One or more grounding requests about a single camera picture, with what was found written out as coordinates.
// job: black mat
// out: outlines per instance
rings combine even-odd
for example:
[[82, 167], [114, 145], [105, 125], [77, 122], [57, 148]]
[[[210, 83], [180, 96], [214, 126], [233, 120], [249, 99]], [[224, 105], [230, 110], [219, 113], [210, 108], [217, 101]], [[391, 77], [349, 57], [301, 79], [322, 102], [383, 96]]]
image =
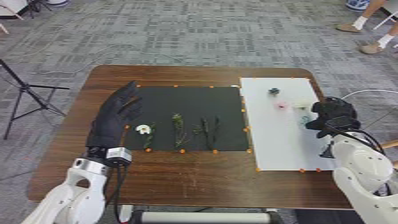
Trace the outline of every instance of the black mat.
[[194, 135], [196, 125], [201, 126], [201, 118], [207, 118], [210, 136], [214, 135], [216, 118], [221, 126], [214, 147], [221, 151], [242, 151], [249, 148], [246, 121], [242, 113], [240, 90], [232, 87], [143, 87], [143, 115], [132, 122], [132, 129], [125, 137], [128, 149], [144, 149], [144, 136], [136, 131], [141, 124], [157, 123], [153, 150], [176, 150], [173, 115], [184, 116], [187, 139], [182, 148], [187, 150], [210, 150], [205, 134]]

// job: tripod stand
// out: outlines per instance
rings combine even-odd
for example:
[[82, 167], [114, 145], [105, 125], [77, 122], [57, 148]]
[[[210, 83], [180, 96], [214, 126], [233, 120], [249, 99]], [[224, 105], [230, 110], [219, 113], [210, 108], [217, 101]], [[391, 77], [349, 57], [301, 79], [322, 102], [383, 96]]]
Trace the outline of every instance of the tripod stand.
[[[29, 83], [25, 83], [15, 73], [15, 71], [11, 70], [4, 60], [0, 59], [0, 65], [6, 69], [6, 71], [9, 72], [11, 74], [11, 77], [13, 79], [17, 80], [18, 82], [18, 85], [20, 85], [20, 94], [18, 94], [18, 97], [17, 97], [17, 104], [15, 104], [15, 109], [13, 109], [13, 113], [11, 113], [11, 118], [9, 118], [9, 125], [8, 125], [8, 129], [6, 129], [6, 134], [4, 134], [4, 139], [9, 138], [9, 131], [11, 131], [11, 127], [13, 127], [13, 122], [17, 119], [20, 119], [22, 117], [25, 117], [29, 114], [33, 114], [36, 111], [41, 111], [41, 110], [50, 110], [54, 111], [59, 115], [66, 116], [64, 112], [61, 111], [61, 109], [54, 106], [54, 104], [50, 103], [50, 100], [52, 100], [52, 97], [54, 97], [54, 93], [56, 93], [56, 90], [57, 89], [70, 89], [66, 87], [57, 87], [57, 86], [43, 86], [43, 85], [31, 85]], [[40, 96], [40, 94], [34, 92], [33, 88], [31, 87], [36, 87], [36, 88], [45, 88], [45, 89], [52, 89], [52, 92], [50, 92], [50, 95], [47, 97], [47, 99]], [[17, 111], [18, 111], [18, 106], [20, 106], [20, 101], [22, 101], [22, 95], [24, 93], [27, 93], [31, 95], [31, 97], [34, 98], [34, 101], [38, 102], [40, 104], [40, 108], [34, 109], [33, 111], [29, 111], [27, 113], [24, 113], [20, 116], [17, 116]]]

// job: chair leg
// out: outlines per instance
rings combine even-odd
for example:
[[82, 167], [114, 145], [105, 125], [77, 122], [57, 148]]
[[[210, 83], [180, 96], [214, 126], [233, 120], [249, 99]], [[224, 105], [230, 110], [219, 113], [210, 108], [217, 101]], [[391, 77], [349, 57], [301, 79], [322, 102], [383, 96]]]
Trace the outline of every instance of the chair leg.
[[15, 14], [17, 18], [18, 18], [20, 20], [24, 20], [22, 16], [18, 15], [18, 13], [15, 12], [13, 9], [11, 9], [6, 5], [0, 5], [0, 7], [4, 7], [4, 8], [9, 10], [9, 12]]
[[398, 146], [398, 140], [393, 140], [383, 144], [383, 148], [390, 149]]
[[4, 30], [4, 32], [9, 34], [9, 30], [6, 29], [4, 24], [0, 23], [0, 29]]
[[383, 24], [384, 24], [390, 20], [393, 20], [393, 17], [395, 17], [397, 14], [398, 14], [398, 11], [390, 15], [390, 17], [386, 18], [386, 20], [379, 23], [379, 25], [375, 26], [374, 30], [377, 30], [379, 27], [383, 26]]

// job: white board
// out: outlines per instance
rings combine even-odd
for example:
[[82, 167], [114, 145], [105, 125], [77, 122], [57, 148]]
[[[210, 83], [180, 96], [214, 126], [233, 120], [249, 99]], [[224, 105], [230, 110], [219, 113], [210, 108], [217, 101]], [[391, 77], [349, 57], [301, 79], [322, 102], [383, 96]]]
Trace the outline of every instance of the white board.
[[[329, 139], [317, 139], [317, 131], [304, 126], [317, 119], [310, 79], [242, 78], [240, 82], [260, 170], [333, 170], [335, 159], [320, 157]], [[276, 96], [272, 88], [281, 90]]]

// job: white flower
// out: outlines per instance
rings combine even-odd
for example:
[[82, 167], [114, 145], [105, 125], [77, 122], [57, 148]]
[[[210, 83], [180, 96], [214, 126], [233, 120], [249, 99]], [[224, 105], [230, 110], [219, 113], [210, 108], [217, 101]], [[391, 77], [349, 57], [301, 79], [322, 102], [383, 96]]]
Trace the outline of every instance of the white flower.
[[152, 127], [146, 124], [143, 124], [137, 126], [136, 131], [139, 131], [143, 135], [152, 134]]

